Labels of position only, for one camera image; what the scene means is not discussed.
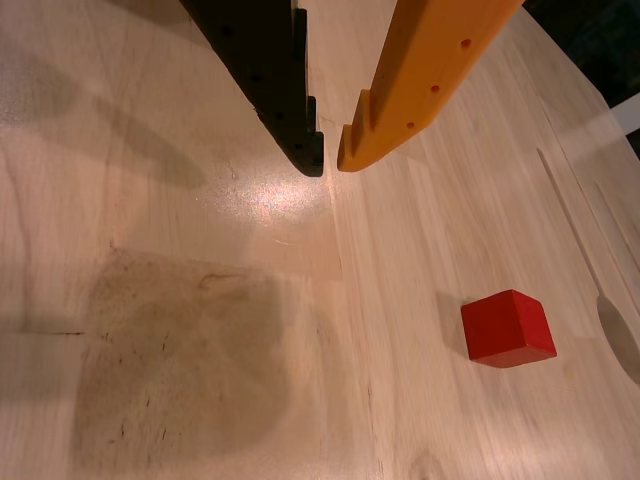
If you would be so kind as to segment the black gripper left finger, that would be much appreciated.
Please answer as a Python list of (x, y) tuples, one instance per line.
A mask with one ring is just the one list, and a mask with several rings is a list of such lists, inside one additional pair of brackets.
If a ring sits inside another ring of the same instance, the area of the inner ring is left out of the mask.
[(307, 11), (290, 0), (182, 5), (293, 166), (321, 176), (324, 135), (308, 93)]

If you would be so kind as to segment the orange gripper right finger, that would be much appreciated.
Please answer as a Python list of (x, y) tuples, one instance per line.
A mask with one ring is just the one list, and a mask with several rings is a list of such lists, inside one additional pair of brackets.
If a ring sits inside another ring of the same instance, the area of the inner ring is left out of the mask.
[(371, 87), (343, 127), (337, 167), (357, 172), (429, 126), (522, 3), (396, 3)]

